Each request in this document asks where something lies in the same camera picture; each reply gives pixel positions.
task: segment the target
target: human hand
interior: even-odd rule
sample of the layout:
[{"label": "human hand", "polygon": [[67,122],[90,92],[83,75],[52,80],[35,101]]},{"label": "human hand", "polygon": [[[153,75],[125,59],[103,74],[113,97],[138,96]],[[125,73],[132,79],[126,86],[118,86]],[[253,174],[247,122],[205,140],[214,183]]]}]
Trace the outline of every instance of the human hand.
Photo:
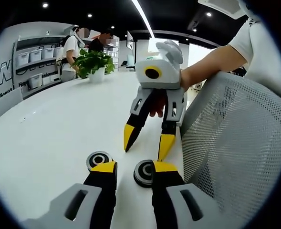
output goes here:
[{"label": "human hand", "polygon": [[161,118],[164,115],[163,110],[164,110],[165,104],[166,104],[165,94],[162,92],[158,93],[155,101],[153,102],[153,106],[150,109],[150,116],[154,117],[155,114],[157,114],[158,117]]},{"label": "human hand", "polygon": [[[186,71],[181,71],[181,87],[184,88],[185,91],[188,90],[190,87],[189,85],[189,76]],[[153,102],[154,106],[150,109],[150,116],[154,117],[155,114],[158,115],[158,117],[163,117],[164,115],[164,106],[166,104],[166,98],[164,93],[159,93],[156,97],[156,100]]]}]

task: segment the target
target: white countertop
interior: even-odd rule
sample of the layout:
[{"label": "white countertop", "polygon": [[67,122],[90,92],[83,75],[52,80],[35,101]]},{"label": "white countertop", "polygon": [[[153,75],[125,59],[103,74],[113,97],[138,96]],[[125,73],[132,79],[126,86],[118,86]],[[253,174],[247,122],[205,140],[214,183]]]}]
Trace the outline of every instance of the white countertop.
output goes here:
[{"label": "white countertop", "polygon": [[[40,92],[0,117],[0,198],[22,221],[38,218],[52,199],[88,176],[87,157],[106,151],[118,162],[113,229],[156,228],[151,189],[133,179],[136,164],[157,159],[162,118],[148,117],[128,153],[123,130],[139,83],[135,72],[105,76],[101,84],[76,79]],[[166,162],[183,175],[177,129]]]}]

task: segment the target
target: face mask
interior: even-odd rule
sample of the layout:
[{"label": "face mask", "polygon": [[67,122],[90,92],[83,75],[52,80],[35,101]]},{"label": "face mask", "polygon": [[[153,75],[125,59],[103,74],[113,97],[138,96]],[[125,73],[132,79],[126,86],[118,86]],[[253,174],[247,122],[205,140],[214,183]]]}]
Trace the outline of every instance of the face mask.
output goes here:
[{"label": "face mask", "polygon": [[260,17],[256,15],[251,9],[248,9],[248,6],[243,0],[238,0],[240,8],[245,12],[245,14],[253,19],[254,21],[260,21]]}]

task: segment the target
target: gray gripper frame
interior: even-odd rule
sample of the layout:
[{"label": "gray gripper frame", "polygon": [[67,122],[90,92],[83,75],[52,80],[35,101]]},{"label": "gray gripper frame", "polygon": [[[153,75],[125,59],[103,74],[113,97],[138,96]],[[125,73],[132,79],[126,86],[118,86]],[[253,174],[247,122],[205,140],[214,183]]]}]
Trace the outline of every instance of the gray gripper frame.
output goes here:
[{"label": "gray gripper frame", "polygon": [[172,201],[177,229],[235,228],[237,220],[221,210],[215,199],[193,184],[166,188]]},{"label": "gray gripper frame", "polygon": [[51,201],[38,219],[22,222],[26,229],[89,229],[100,187],[75,184]]}]

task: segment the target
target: monitor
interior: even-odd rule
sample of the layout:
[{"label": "monitor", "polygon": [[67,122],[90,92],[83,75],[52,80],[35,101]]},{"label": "monitor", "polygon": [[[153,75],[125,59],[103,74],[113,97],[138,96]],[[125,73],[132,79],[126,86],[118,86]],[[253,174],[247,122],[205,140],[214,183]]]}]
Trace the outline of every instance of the monitor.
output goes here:
[{"label": "monitor", "polygon": [[133,50],[133,37],[132,37],[132,35],[130,34],[129,31],[127,32],[126,46],[130,50]]}]

